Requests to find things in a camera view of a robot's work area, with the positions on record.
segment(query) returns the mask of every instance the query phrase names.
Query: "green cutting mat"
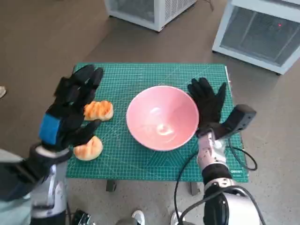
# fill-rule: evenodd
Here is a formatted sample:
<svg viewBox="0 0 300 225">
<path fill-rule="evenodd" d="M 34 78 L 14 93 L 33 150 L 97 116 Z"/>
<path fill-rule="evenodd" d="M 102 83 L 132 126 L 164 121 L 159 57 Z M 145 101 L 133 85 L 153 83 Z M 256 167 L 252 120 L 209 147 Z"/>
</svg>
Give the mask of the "green cutting mat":
<svg viewBox="0 0 300 225">
<path fill-rule="evenodd" d="M 76 65 L 75 70 L 89 63 Z M 74 156 L 68 162 L 67 176 L 113 180 L 176 180 L 186 159 L 198 150 L 197 139 L 169 152 L 158 152 L 139 144 L 126 126 L 126 110 L 131 100 L 142 90 L 156 85 L 170 85 L 187 91 L 192 78 L 206 77 L 217 91 L 227 82 L 226 68 L 220 64 L 179 63 L 93 63 L 104 68 L 104 77 L 96 92 L 95 100 L 109 100 L 114 107 L 110 121 L 101 123 L 96 135 L 103 142 L 103 152 L 95 160 L 84 162 Z M 233 109 L 229 88 L 222 110 L 225 120 Z M 233 146 L 242 147 L 240 136 L 232 137 Z M 238 155 L 245 162 L 244 155 Z M 227 162 L 233 178 L 247 182 L 248 174 L 226 150 Z M 184 181 L 202 181 L 196 159 L 182 175 Z"/>
</svg>

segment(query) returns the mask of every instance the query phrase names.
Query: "white shoe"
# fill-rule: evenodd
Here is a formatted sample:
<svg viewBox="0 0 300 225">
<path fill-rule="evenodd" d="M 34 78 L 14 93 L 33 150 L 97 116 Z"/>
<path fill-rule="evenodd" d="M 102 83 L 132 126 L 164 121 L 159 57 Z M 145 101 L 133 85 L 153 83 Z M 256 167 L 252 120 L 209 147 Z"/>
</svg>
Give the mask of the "white shoe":
<svg viewBox="0 0 300 225">
<path fill-rule="evenodd" d="M 171 217 L 170 225 L 177 225 L 177 224 L 179 224 L 179 222 L 178 222 L 178 219 L 177 219 L 176 212 L 174 212 L 172 214 L 172 217 Z"/>
<path fill-rule="evenodd" d="M 142 211 L 140 210 L 135 211 L 131 217 L 136 219 L 140 225 L 145 225 L 145 215 Z"/>
<path fill-rule="evenodd" d="M 0 98 L 2 98 L 6 93 L 6 89 L 4 86 L 0 86 Z"/>
</svg>

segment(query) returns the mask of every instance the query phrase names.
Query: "bread roll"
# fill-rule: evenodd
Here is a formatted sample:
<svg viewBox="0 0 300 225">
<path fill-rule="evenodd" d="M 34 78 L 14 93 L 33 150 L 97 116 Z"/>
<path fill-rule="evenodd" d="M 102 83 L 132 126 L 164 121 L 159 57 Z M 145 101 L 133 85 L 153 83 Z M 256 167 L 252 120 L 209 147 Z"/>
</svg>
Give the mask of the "bread roll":
<svg viewBox="0 0 300 225">
<path fill-rule="evenodd" d="M 109 120 L 113 117 L 113 105 L 109 101 L 96 102 L 92 101 L 84 107 L 84 119 L 102 121 Z"/>
<path fill-rule="evenodd" d="M 77 159 L 90 161 L 97 158 L 101 154 L 102 149 L 103 145 L 101 140 L 93 136 L 86 144 L 74 147 L 73 152 Z"/>
</svg>

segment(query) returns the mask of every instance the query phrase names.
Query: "gray floor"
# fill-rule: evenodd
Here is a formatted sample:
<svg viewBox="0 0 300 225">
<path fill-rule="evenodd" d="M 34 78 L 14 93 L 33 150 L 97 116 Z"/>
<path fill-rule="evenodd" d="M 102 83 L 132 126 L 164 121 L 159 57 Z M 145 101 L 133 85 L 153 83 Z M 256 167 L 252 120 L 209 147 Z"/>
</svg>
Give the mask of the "gray floor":
<svg viewBox="0 0 300 225">
<path fill-rule="evenodd" d="M 215 11 L 199 1 L 157 34 L 108 18 L 101 0 L 3 0 L 0 3 L 0 147 L 26 156 L 37 141 L 39 123 L 63 75 L 80 61 L 219 62 L 228 66 L 235 103 L 254 107 L 257 117 L 243 132 L 246 149 L 259 170 L 245 184 L 255 196 L 267 224 L 299 224 L 300 62 L 284 76 L 229 57 L 211 46 L 225 0 Z M 120 181 L 113 194 L 103 180 L 69 179 L 72 210 L 91 213 L 97 224 L 113 225 L 140 208 L 147 224 L 168 224 L 173 211 L 173 182 Z M 179 188 L 185 209 L 201 196 Z M 187 219 L 202 224 L 200 207 Z"/>
</svg>

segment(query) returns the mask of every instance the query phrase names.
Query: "white appliance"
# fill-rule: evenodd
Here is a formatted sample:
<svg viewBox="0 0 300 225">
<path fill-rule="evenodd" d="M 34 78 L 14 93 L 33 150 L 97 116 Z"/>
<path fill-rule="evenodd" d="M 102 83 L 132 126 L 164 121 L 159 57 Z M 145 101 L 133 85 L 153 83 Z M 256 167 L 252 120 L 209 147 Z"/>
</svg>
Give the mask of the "white appliance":
<svg viewBox="0 0 300 225">
<path fill-rule="evenodd" d="M 111 16 L 160 32 L 197 0 L 105 0 Z"/>
<path fill-rule="evenodd" d="M 229 0 L 212 50 L 284 74 L 300 58 L 300 0 Z"/>
</svg>

